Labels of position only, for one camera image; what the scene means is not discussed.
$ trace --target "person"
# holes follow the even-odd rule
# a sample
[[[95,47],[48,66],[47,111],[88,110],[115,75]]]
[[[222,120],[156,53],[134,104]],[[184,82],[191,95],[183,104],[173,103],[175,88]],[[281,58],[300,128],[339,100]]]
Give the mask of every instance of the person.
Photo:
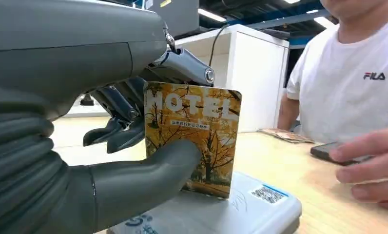
[[[315,36],[297,61],[282,97],[278,128],[344,144],[330,153],[353,196],[388,208],[388,0],[321,0],[339,24]],[[359,185],[360,182],[381,181]]]

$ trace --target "wooden table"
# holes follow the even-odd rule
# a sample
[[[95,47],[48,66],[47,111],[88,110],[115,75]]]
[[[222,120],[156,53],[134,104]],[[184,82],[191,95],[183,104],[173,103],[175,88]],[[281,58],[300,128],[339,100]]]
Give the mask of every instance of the wooden table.
[[[82,147],[83,135],[106,121],[106,117],[56,121],[52,135],[55,150],[71,165],[145,157],[144,142],[112,155],[105,153],[105,144]],[[388,211],[356,202],[350,196],[350,186],[336,180],[338,166],[311,157],[312,146],[283,142],[262,133],[239,134],[234,169],[288,191],[302,202],[298,234],[388,234]]]

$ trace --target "gray robotic hand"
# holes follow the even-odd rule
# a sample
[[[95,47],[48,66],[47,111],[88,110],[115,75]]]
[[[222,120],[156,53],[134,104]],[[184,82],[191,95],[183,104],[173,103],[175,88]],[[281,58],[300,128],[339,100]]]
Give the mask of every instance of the gray robotic hand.
[[[134,146],[145,138],[143,90],[147,81],[213,85],[214,71],[189,51],[176,48],[166,25],[164,37],[168,44],[166,52],[148,64],[138,77],[90,92],[111,119],[105,128],[89,131],[83,138],[84,146],[107,141],[107,153],[110,154]]]
[[[212,85],[212,70],[172,41],[150,11],[0,0],[0,234],[92,234],[178,193],[201,158],[190,141],[143,161],[68,166],[49,138],[52,121],[89,92],[112,119],[86,142],[118,151],[143,138],[146,80]]]

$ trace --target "human hand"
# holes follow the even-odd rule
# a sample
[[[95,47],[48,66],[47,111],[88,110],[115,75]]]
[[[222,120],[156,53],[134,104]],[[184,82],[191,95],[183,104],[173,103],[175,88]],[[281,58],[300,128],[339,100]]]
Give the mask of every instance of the human hand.
[[[339,169],[336,173],[341,183],[356,184],[352,195],[359,201],[378,202],[388,209],[388,128],[358,137],[330,152],[336,161],[372,155],[372,159]],[[383,180],[357,184],[372,180]]]

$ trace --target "smartphone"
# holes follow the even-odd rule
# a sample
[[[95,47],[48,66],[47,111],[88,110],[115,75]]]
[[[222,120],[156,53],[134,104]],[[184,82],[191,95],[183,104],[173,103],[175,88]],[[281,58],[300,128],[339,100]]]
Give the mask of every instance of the smartphone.
[[[349,166],[349,165],[352,165],[352,164],[357,164],[357,163],[365,162],[365,161],[367,161],[367,160],[372,158],[372,156],[367,155],[367,156],[357,157],[357,158],[354,158],[354,159],[352,159],[350,161],[346,161],[346,162],[335,161],[335,160],[331,159],[331,157],[329,156],[329,152],[332,149],[335,149],[335,148],[339,147],[340,145],[342,145],[341,142],[332,142],[332,143],[328,143],[328,144],[324,144],[324,145],[318,145],[318,146],[312,147],[310,149],[310,153],[315,158],[318,158],[318,159],[321,159],[321,160],[324,160],[324,161],[328,161],[328,162],[331,162],[331,163],[334,163],[334,164],[338,164],[338,165],[341,165],[341,166]]]

